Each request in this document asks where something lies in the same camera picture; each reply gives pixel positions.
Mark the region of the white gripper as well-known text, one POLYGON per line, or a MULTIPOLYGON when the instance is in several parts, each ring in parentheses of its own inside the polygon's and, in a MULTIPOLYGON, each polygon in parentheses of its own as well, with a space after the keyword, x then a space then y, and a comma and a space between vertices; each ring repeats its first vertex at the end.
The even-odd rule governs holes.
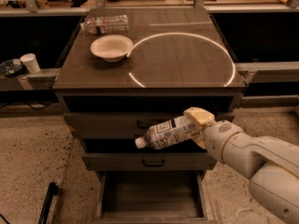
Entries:
POLYGON ((215 123, 215 116, 203 108, 190 107, 183 114, 199 127, 210 126, 204 131, 204 140, 202 136, 196 136, 193 142, 200 148, 206 149, 208 154, 219 162, 223 162, 222 152, 229 139, 243 132, 240 127, 227 120, 215 123))

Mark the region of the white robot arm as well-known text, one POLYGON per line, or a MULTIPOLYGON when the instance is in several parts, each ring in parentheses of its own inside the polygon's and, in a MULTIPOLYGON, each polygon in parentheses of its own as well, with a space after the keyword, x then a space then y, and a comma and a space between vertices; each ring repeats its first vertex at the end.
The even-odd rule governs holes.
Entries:
POLYGON ((202 108, 191 107, 184 115, 201 131, 194 142, 244 176, 257 203, 286 224, 299 224, 299 147, 271 136, 250 136, 202 108))

